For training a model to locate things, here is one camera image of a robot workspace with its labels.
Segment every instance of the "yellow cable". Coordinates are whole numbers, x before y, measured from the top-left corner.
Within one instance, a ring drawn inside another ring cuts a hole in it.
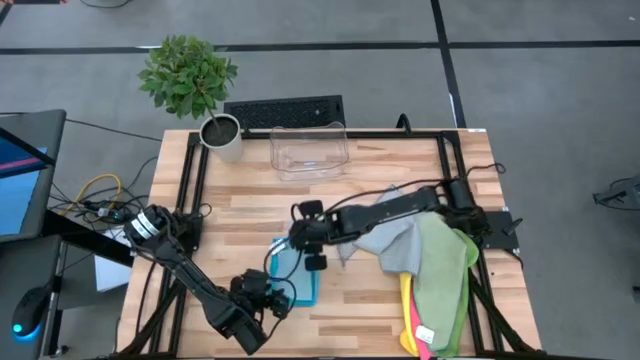
[[[78,204],[78,200],[80,200],[82,198],[82,195],[84,195],[84,192],[87,191],[87,189],[89,188],[89,186],[91,186],[94,182],[104,179],[104,178],[113,178],[116,180],[116,182],[118,183],[118,191],[116,192],[116,196],[113,198],[113,200],[111,201],[111,203],[109,204],[109,209],[111,209],[113,207],[113,202],[118,200],[118,196],[120,196],[120,192],[122,191],[122,182],[120,181],[120,178],[117,175],[114,174],[102,174],[102,175],[98,175],[96,177],[94,177],[93,179],[87,181],[83,186],[82,189],[80,189],[80,192],[78,193],[78,195],[76,196],[76,199],[73,200],[73,202],[71,204],[69,204],[69,206],[67,206],[66,209],[64,209],[60,215],[62,216],[67,216],[67,214],[69,213],[69,211],[71,211],[71,209],[73,209],[73,207],[75,205]]]

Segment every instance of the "floor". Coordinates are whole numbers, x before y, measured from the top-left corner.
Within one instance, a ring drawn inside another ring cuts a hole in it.
[[[507,204],[524,218],[518,236],[544,348],[640,353],[631,295],[640,223],[591,199],[640,164],[631,146],[640,133],[637,1],[133,0],[118,9],[70,1],[2,13],[0,111],[63,108],[71,119],[154,137],[196,128],[137,90],[146,55],[130,48],[186,33],[218,45],[294,44],[228,53],[240,75],[230,100],[341,94],[350,127],[389,127],[404,112],[414,127],[486,128],[508,169]],[[55,182],[68,195],[104,172],[129,182],[158,146],[68,124]],[[148,192],[152,174],[153,165],[136,194]],[[61,340],[72,350],[64,359],[112,349],[123,294],[65,317]]]

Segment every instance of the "desk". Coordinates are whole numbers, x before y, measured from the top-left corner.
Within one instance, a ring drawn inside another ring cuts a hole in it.
[[[188,131],[165,132],[150,203],[172,209],[178,193]],[[461,148],[467,168],[494,162],[486,132],[460,130]],[[200,249],[193,259],[217,284],[228,287],[233,276],[247,268],[260,268],[268,245],[286,233],[291,204],[320,199],[325,206],[365,190],[384,189],[389,184],[440,178],[442,172],[435,141],[426,139],[350,139],[350,161],[346,174],[333,179],[282,182],[270,164],[269,141],[245,141],[242,162],[222,163],[210,155],[203,202],[213,207],[205,218]],[[449,154],[451,168],[455,169]],[[192,169],[187,193],[195,186]],[[504,206],[498,175],[493,169],[477,170],[470,176],[476,202],[485,210]],[[377,198],[357,202],[371,204]],[[191,199],[187,198],[187,207]],[[408,356],[399,343],[403,329],[398,276],[380,270],[375,256],[358,251],[342,268],[335,248],[326,247],[328,268],[320,273],[318,304],[294,308],[273,338],[255,356]],[[520,264],[503,251],[487,250],[494,301],[513,328],[533,347],[540,341]],[[140,297],[150,267],[137,258],[133,265],[118,330],[119,350],[134,337]],[[161,269],[152,274],[142,310],[142,320],[151,315],[158,299]],[[486,314],[478,303],[484,343],[491,348]],[[166,350],[173,311],[163,327],[160,350]],[[274,323],[265,316],[268,332]],[[461,353],[473,354],[470,329],[461,340]],[[187,296],[178,357],[245,356],[233,339],[225,340],[204,318],[198,301]]]

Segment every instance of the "pink cloth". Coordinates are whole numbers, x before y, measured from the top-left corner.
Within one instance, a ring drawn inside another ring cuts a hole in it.
[[[416,309],[416,303],[413,301],[413,278],[411,279],[411,291],[409,293],[409,313],[411,316],[411,329],[413,330],[413,334],[411,334],[411,336],[416,339],[416,346],[418,347],[420,360],[429,360],[433,354],[429,350],[429,347],[427,347],[427,343],[416,338],[416,329],[421,325],[421,322],[418,309]]]

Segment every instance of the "potted plant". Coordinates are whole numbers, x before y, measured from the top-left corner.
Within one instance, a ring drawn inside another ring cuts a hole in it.
[[[140,90],[149,92],[156,107],[165,106],[179,119],[191,114],[197,120],[208,116],[200,127],[200,140],[223,161],[242,157],[240,123],[229,114],[214,115],[216,101],[227,98],[227,82],[237,76],[231,59],[216,56],[210,43],[195,36],[171,36],[145,60],[147,68],[138,77]]]

